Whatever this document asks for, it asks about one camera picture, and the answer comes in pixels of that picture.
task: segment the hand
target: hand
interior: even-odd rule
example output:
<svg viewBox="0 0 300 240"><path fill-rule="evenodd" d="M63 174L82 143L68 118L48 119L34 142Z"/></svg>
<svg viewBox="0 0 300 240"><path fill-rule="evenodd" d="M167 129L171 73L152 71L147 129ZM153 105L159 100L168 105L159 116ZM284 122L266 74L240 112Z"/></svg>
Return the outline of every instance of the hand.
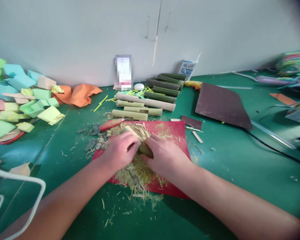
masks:
<svg viewBox="0 0 300 240"><path fill-rule="evenodd" d="M132 162L141 142L131 132L127 131L114 137L102 154L100 161L117 172Z"/></svg>
<svg viewBox="0 0 300 240"><path fill-rule="evenodd" d="M153 159L141 154L142 160L158 175L171 182L176 172L192 164L184 152L173 142L152 134L144 141L153 151Z"/></svg>

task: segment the brown board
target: brown board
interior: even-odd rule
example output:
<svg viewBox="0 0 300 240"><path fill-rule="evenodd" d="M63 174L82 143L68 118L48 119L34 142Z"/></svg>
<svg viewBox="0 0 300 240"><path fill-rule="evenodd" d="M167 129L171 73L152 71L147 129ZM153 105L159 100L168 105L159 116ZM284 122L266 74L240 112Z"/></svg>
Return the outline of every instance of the brown board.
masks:
<svg viewBox="0 0 300 240"><path fill-rule="evenodd" d="M196 113L239 127L253 129L239 95L213 84L202 83Z"/></svg>

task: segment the white wall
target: white wall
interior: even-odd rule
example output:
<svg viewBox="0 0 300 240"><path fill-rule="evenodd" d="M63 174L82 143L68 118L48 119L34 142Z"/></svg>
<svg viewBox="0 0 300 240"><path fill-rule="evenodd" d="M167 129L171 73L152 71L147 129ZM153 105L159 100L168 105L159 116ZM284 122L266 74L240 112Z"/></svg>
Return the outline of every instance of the white wall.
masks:
<svg viewBox="0 0 300 240"><path fill-rule="evenodd" d="M107 86L116 54L131 54L144 81L200 52L194 75L255 69L300 48L292 0L162 0L158 25L159 9L160 0L0 0L0 57L59 84Z"/></svg>

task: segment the bamboo tube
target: bamboo tube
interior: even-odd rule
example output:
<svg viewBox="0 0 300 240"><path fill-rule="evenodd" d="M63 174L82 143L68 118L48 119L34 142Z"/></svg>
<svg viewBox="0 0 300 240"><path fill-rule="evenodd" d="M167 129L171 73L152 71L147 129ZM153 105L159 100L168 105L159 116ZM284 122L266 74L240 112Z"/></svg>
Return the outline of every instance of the bamboo tube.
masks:
<svg viewBox="0 0 300 240"><path fill-rule="evenodd" d="M136 113L136 112L127 112L127 111L121 111L121 110L112 110L111 113L114 117L131 117L134 120L141 120L141 121L147 121L148 120L148 114L146 113Z"/></svg>
<svg viewBox="0 0 300 240"><path fill-rule="evenodd" d="M170 73L161 73L161 76L165 76L165 77L170 77L170 78L174 78L174 79L178 79L178 80L182 80L185 81L187 75L182 75L182 74L170 74Z"/></svg>
<svg viewBox="0 0 300 240"><path fill-rule="evenodd" d="M162 116L162 108L138 108L138 107L124 107L124 111L147 113L153 116Z"/></svg>
<svg viewBox="0 0 300 240"><path fill-rule="evenodd" d="M129 101L129 102L144 103L144 105L146 105L146 106L162 108L162 109L168 110L170 112L173 112L176 107L176 105L172 104L172 103L166 103L166 102L156 101L156 100L152 100L152 99L140 99L136 96L126 95L126 94L122 94L122 93L117 93L116 99L123 100L123 101Z"/></svg>
<svg viewBox="0 0 300 240"><path fill-rule="evenodd" d="M152 78L148 78L146 80L146 86L148 86L148 87L158 86L158 87L168 88L168 89L172 89L172 90L176 90L176 91L180 87L179 84L158 81L158 80L155 80L155 79L152 79Z"/></svg>
<svg viewBox="0 0 300 240"><path fill-rule="evenodd" d="M157 93L151 93L151 92L145 92L143 94L143 96L153 98L156 100L160 100L163 102L168 102L168 103L175 103L177 100L177 98L175 98L175 97L169 97L169 96L165 96L165 95L161 95L161 94L157 94Z"/></svg>
<svg viewBox="0 0 300 240"><path fill-rule="evenodd" d="M137 102L130 103L127 101L117 100L116 106L117 107L141 107L142 108L142 107L144 107L144 103L137 103Z"/></svg>
<svg viewBox="0 0 300 240"><path fill-rule="evenodd" d="M142 141L142 139L135 133L135 131L133 131L129 126L125 126L123 129L122 129L122 132L121 133L124 133L126 131L130 131L133 133L133 135L138 138L140 141ZM150 158L153 158L153 152L151 150L151 148L145 144L143 141L142 141L142 144L141 146L139 147L139 150L141 153L144 153L146 154L148 157Z"/></svg>
<svg viewBox="0 0 300 240"><path fill-rule="evenodd" d="M163 93L165 95L169 95L172 97L177 97L179 95L179 91L175 91L175 90L171 90L171 89L167 89L167 88L162 88L162 87L158 87L158 86L154 86L152 89L155 93Z"/></svg>

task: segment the person's left hand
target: person's left hand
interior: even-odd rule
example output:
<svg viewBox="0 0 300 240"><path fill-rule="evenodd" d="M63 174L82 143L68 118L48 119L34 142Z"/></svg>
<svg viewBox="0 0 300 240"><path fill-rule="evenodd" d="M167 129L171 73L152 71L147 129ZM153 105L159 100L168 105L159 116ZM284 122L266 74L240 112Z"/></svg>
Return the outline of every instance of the person's left hand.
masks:
<svg viewBox="0 0 300 240"><path fill-rule="evenodd" d="M124 132L114 137L102 156L95 161L99 161L100 164L106 164L111 171L116 172L132 162L140 145L141 141L130 131Z"/></svg>

